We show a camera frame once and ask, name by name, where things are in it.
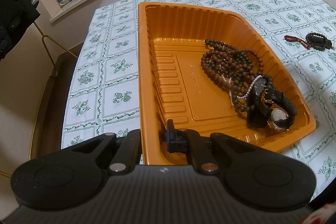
dark wooden floor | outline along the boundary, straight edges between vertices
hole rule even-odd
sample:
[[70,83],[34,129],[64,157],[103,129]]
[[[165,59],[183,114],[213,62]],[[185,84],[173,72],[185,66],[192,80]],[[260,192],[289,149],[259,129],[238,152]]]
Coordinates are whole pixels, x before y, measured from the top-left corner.
[[[81,47],[73,52],[79,55]],[[38,155],[60,150],[62,127],[72,75],[77,59],[68,55],[61,62],[50,94],[41,130]]]

orange container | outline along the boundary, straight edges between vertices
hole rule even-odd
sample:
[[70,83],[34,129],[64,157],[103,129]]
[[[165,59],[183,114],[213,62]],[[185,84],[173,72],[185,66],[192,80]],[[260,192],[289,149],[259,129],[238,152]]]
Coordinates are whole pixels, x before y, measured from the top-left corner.
[[[283,133],[248,127],[246,114],[231,109],[227,92],[204,73],[205,39],[255,50],[264,74],[295,105],[295,123]],[[162,139],[168,119],[175,128],[201,136],[221,132],[265,149],[280,152],[311,133],[315,119],[281,61],[240,15],[193,5],[139,4],[139,92],[142,151],[145,164],[186,164],[185,155],[168,153]]]

tablecloth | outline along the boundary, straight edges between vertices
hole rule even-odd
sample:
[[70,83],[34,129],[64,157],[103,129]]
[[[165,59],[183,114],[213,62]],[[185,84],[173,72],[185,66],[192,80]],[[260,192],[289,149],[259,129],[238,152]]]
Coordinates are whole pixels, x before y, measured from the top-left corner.
[[62,148],[140,128],[138,4],[184,3],[243,15],[283,62],[315,115],[316,130],[282,153],[313,169],[316,197],[336,177],[336,52],[306,50],[284,35],[336,39],[336,11],[321,0],[121,0],[95,11],[73,73]]

watch face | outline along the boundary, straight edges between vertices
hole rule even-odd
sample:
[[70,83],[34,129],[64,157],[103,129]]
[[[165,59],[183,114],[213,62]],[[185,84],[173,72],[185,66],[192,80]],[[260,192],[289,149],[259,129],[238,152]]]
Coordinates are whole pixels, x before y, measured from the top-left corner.
[[254,92],[257,97],[260,96],[262,91],[266,88],[266,85],[267,85],[267,81],[264,78],[260,78],[255,82],[253,87],[254,87]]
[[275,108],[270,117],[276,129],[286,129],[288,126],[288,114],[281,108]]

black down jacket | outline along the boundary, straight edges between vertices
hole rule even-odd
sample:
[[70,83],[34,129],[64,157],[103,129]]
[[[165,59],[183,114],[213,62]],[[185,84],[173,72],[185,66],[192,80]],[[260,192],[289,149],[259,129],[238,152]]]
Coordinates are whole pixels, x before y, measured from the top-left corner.
[[29,0],[0,0],[0,60],[39,16]]

